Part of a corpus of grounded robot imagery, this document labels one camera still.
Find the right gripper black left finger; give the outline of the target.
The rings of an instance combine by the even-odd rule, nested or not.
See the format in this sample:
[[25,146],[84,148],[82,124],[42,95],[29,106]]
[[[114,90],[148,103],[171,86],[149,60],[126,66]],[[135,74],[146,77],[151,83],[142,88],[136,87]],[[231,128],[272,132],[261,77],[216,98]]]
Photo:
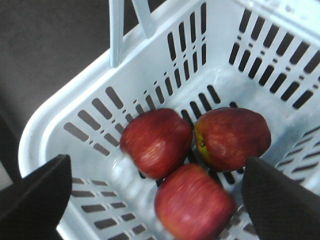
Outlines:
[[71,158],[59,154],[0,192],[2,240],[49,240],[72,191]]

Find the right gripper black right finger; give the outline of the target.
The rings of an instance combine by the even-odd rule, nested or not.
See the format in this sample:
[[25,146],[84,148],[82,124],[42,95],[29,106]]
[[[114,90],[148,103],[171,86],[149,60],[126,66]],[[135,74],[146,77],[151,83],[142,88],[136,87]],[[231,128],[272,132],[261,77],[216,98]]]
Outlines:
[[318,240],[320,198],[258,157],[247,160],[245,208],[261,240]]

